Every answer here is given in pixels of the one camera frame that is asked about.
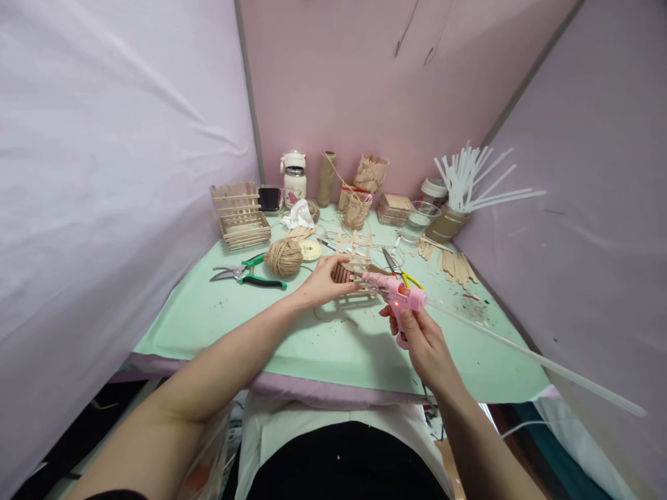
white tissue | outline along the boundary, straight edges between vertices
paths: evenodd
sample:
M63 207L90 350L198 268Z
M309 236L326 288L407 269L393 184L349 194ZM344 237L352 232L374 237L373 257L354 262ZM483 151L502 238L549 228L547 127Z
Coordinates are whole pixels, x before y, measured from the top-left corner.
M287 226L287 229L294 229L299 226L314 228L315 223L308 211L308 202L306 200L297 201L290 210L290 214L283 217L282 223Z

green tablecloth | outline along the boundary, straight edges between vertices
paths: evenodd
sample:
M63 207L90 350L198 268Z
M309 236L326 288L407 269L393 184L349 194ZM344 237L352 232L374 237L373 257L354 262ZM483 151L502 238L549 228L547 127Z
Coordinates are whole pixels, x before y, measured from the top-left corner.
M271 241L282 238L286 229L277 218L269 221L274 225ZM332 207L322 211L320 225L328 231L338 230L338 219ZM379 224L374 212L368 217L364 231L369 229L374 244L394 245L396 229ZM174 288L134 351L165 358L192 359L226 332L296 290L310 274L307 269L288 277L285 291L240 285L234 280L209 282L213 267L238 265L241 260L266 251L268 247L267 242L230 252L222 241L214 245ZM430 299L442 301L472 321L525 346L483 285L471 282L469 292L482 300L477 302L463 297L463 288L447 281L444 273L436 273L439 250L431 262L427 262L417 254L416 245L402 242L400 248L405 252L403 267L422 283ZM326 247L322 250L323 255L333 253ZM386 266L380 248L371 249L371 256L376 265ZM311 267L315 264L304 263ZM256 267L254 272L258 276L275 278L264 264ZM264 370L314 381L420 394L421 383L412 369L408 352L396 345L389 333L388 321L377 314L383 305L378 297L350 297L338 304L332 302L304 313L293 324L291 333ZM534 361L438 310L428 306L427 310L442 326L456 366L478 401L529 401L549 384L544 371Z

thermos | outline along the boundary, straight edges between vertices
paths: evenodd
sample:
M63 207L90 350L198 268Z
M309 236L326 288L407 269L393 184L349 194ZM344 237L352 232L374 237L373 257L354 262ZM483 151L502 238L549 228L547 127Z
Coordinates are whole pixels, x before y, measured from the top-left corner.
M285 206L292 208L297 201L306 198L306 155L296 150L283 154L280 173L285 175Z

white fabric wall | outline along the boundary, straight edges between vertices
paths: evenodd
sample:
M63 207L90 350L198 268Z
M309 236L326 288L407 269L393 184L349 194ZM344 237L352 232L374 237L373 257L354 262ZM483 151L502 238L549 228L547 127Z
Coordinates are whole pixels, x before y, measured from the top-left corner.
M4 1L0 67L7 498L259 179L233 0Z
M664 0L584 2L491 143L518 165L498 192L547 194L455 240L544 356L646 409L551 375L641 499L667 498L666 21Z

pink hot glue gun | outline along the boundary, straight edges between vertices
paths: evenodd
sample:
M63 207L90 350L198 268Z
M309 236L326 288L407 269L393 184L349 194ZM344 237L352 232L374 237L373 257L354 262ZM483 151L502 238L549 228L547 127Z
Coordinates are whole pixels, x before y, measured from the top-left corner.
M398 324L396 343L403 349L408 349L408 339L401 325L401 311L403 309L422 310L426 304L426 292L420 288L409 289L396 276L386 276L380 273L365 272L361 275L366 283L387 299L391 307L392 316Z

